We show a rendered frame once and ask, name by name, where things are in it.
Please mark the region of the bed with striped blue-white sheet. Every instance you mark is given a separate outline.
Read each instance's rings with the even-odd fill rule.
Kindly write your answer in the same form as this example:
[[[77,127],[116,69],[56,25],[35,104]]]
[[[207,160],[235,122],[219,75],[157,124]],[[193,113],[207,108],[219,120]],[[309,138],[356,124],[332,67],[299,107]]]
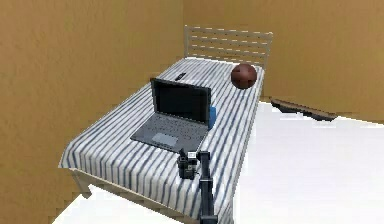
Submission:
[[[197,151],[210,152],[214,214],[218,224],[233,224],[232,205],[262,92],[272,33],[187,26],[184,57],[155,78],[211,89],[216,122]],[[232,69],[250,64],[255,84],[238,89]],[[179,154],[131,139],[154,114],[151,80],[138,92],[72,140],[60,167],[71,170],[81,194],[91,185],[138,202],[184,224],[200,224],[201,165],[193,180],[179,177]]]

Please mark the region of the grey laptop with black screen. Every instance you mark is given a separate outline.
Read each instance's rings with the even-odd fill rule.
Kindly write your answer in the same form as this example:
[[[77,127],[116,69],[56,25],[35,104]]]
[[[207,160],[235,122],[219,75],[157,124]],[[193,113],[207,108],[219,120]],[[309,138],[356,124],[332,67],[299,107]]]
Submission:
[[[197,151],[209,130],[211,89],[151,79],[154,114],[132,140],[178,153]]]

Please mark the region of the dark brown long bat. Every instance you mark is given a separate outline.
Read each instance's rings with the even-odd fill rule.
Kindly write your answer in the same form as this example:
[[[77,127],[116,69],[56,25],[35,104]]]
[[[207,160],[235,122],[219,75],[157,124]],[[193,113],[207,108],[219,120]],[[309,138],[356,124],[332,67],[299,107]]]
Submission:
[[[279,109],[282,113],[301,113],[303,116],[310,117],[316,121],[331,122],[337,118],[337,115],[334,113],[324,112],[276,98],[271,98],[270,102],[273,107]]]

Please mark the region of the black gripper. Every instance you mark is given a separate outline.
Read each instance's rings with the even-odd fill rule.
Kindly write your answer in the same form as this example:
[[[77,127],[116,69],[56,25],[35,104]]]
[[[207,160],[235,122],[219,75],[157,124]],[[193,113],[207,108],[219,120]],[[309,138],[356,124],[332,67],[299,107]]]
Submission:
[[[196,174],[197,153],[180,149],[177,165],[180,178],[193,180]]]

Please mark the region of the brown basketball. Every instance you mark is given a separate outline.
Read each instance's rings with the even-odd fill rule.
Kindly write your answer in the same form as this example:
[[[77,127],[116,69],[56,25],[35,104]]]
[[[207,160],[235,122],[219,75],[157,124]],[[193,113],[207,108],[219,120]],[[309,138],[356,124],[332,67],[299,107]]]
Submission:
[[[250,64],[240,63],[231,71],[231,82],[238,89],[248,89],[255,84],[256,80],[256,69]]]

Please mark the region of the blue box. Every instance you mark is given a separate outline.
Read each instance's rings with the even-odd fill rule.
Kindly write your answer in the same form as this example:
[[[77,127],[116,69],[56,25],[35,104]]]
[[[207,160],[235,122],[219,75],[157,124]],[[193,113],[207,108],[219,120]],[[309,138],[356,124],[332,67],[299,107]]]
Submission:
[[[209,108],[209,130],[211,130],[216,122],[217,114],[216,114],[216,108],[213,106],[210,106]]]

